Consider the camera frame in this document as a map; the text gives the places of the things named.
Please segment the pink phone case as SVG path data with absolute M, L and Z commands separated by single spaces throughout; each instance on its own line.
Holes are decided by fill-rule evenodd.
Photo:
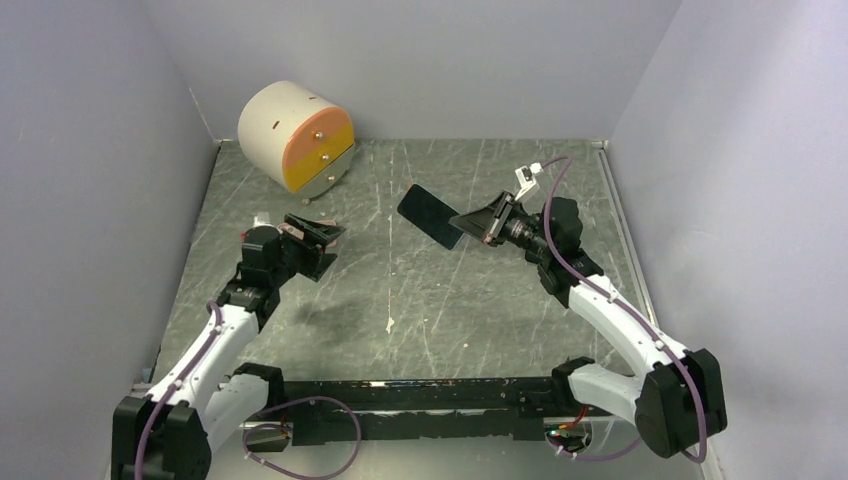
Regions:
M 298 238 L 299 240 L 304 240 L 306 238 L 306 233 L 303 230 L 303 226 L 306 223 L 314 223 L 321 226 L 328 227 L 337 227 L 338 224 L 335 220 L 303 220 L 300 222 L 291 223 L 289 221 L 283 221 L 282 223 L 277 225 L 277 228 L 283 232 L 287 232 L 288 234 Z

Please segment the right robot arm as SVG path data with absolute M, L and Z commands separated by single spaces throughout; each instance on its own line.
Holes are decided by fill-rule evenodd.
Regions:
M 596 407 L 633 425 L 656 455 L 670 458 L 728 426 L 720 365 L 707 349 L 692 350 L 650 324 L 612 285 L 581 246 L 577 203 L 555 196 L 527 213 L 508 192 L 456 215 L 450 225 L 489 246 L 511 243 L 535 266 L 544 290 L 588 321 L 625 360 L 617 374 L 588 357 L 553 369 L 553 408 L 572 415 Z

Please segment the black screen white phone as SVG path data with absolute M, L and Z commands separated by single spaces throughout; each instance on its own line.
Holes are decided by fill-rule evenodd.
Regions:
M 446 250 L 453 250 L 463 236 L 463 232 L 450 223 L 459 212 L 419 184 L 412 184 L 407 189 L 397 212 Z

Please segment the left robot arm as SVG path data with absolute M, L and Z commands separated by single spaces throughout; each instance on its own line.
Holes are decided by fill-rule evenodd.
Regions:
M 249 417 L 277 418 L 286 406 L 280 368 L 229 368 L 262 331 L 296 276 L 319 281 L 345 229 L 287 215 L 281 226 L 256 215 L 241 237 L 234 275 L 207 304 L 209 318 L 187 351 L 140 397 L 114 410 L 113 479 L 204 479 L 217 449 Z

